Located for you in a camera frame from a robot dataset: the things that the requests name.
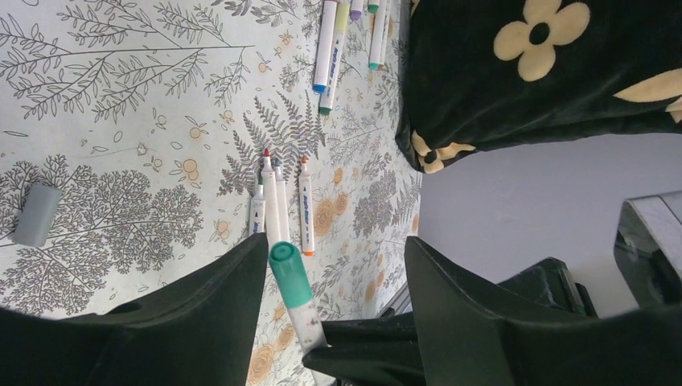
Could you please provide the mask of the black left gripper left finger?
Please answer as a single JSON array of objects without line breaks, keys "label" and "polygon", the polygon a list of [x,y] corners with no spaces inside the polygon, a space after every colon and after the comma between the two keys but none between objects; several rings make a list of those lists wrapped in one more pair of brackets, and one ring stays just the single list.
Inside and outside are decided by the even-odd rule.
[{"label": "black left gripper left finger", "polygon": [[255,234],[193,273],[107,314],[1,311],[4,385],[242,385],[264,289]]}]

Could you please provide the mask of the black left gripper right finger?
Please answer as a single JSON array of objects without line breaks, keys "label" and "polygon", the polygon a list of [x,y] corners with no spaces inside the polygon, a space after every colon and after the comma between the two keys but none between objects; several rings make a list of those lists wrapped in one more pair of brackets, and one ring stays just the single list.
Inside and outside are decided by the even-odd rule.
[{"label": "black left gripper right finger", "polygon": [[405,269],[429,385],[678,385],[681,308],[590,318],[540,306],[418,237]]}]

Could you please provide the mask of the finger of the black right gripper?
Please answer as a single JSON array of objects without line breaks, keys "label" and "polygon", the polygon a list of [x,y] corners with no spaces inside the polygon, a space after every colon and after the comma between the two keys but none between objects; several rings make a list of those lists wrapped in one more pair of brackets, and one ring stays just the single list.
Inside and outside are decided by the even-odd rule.
[{"label": "finger of the black right gripper", "polygon": [[304,367],[351,385],[426,384],[412,312],[322,327],[329,346],[306,353]]}]

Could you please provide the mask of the teal cap white marker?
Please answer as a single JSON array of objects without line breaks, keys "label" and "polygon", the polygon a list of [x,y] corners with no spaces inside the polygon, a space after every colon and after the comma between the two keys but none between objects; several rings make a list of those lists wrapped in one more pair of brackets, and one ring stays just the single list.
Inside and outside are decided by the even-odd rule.
[{"label": "teal cap white marker", "polygon": [[270,248],[268,259],[302,354],[328,348],[299,249],[290,242],[279,241]]}]

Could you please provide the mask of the orange cap green-end marker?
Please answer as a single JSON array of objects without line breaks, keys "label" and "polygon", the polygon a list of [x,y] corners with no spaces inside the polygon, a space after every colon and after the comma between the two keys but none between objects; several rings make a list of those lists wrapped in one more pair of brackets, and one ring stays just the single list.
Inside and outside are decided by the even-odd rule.
[{"label": "orange cap green-end marker", "polygon": [[265,223],[265,205],[266,200],[264,196],[263,178],[259,175],[257,177],[257,184],[255,191],[250,201],[249,213],[249,234],[261,233],[264,231]]}]

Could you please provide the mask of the green cap red-end marker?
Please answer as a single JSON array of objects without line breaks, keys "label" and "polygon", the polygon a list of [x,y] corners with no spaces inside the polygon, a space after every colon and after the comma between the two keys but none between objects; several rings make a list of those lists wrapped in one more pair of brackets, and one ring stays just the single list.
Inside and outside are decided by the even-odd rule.
[{"label": "green cap red-end marker", "polygon": [[265,197],[265,231],[269,247],[272,248],[281,241],[279,224],[279,209],[277,202],[276,173],[272,165],[271,154],[268,148],[264,149],[262,158],[261,178]]}]

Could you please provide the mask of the grey marker cap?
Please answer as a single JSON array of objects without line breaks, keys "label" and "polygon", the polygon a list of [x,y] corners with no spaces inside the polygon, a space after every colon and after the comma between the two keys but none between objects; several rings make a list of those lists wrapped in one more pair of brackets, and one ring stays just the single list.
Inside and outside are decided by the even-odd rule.
[{"label": "grey marker cap", "polygon": [[29,190],[17,227],[12,236],[16,244],[43,247],[55,219],[62,191],[35,184]]}]

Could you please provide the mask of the brown cap blue-end marker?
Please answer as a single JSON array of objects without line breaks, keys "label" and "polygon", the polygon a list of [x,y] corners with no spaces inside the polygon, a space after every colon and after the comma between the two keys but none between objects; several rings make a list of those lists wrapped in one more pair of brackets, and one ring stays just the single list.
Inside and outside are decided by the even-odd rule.
[{"label": "brown cap blue-end marker", "polygon": [[315,70],[312,89],[322,94],[327,88],[329,78],[332,39],[335,29],[335,15],[338,2],[326,0],[323,2],[323,12],[318,35],[318,46],[315,58]]}]

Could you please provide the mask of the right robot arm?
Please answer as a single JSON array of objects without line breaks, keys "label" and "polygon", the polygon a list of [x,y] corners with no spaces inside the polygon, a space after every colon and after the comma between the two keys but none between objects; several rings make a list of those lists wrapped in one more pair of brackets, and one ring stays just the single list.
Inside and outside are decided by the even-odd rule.
[{"label": "right robot arm", "polygon": [[490,252],[470,271],[443,232],[405,242],[412,311],[323,323],[329,347],[303,357],[306,368],[354,385],[678,385],[681,301],[641,306],[617,257],[677,255],[637,233],[621,235],[622,197],[598,197],[592,213],[552,222],[538,250],[553,247],[590,298],[585,312],[552,269],[515,249]]}]

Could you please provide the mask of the floral table mat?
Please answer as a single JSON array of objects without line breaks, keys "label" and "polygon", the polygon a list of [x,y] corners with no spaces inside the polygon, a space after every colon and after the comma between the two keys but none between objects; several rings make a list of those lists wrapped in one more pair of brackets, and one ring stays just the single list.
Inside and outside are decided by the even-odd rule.
[{"label": "floral table mat", "polygon": [[[406,282],[417,231],[421,179],[395,140],[412,4],[388,1],[378,70],[367,2],[348,19],[323,116],[326,90],[312,89],[323,2],[2,2],[1,311],[103,315],[211,264],[252,236],[268,148],[322,323],[377,317]],[[35,184],[62,191],[43,247],[12,240]],[[337,384],[303,366],[268,255],[242,385]]]}]

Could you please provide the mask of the black floral plush pillow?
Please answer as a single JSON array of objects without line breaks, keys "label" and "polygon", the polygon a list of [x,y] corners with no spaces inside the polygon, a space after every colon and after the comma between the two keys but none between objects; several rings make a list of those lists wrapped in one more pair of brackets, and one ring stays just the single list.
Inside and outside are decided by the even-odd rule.
[{"label": "black floral plush pillow", "polygon": [[607,134],[681,131],[678,1],[419,1],[401,126],[411,166]]}]

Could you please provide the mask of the dark green cap marker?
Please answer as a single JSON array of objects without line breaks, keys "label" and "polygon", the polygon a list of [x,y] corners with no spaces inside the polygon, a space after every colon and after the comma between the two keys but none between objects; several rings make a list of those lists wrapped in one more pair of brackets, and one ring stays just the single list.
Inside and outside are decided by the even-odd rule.
[{"label": "dark green cap marker", "polygon": [[367,11],[369,13],[375,14],[380,8],[380,0],[368,0],[367,1]]}]

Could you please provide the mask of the light blue cap marker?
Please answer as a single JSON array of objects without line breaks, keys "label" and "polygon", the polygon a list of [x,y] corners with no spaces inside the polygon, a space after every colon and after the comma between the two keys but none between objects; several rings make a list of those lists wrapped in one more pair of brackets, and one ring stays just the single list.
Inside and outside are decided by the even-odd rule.
[{"label": "light blue cap marker", "polygon": [[364,13],[364,0],[351,0],[349,17],[352,21],[357,21]]}]

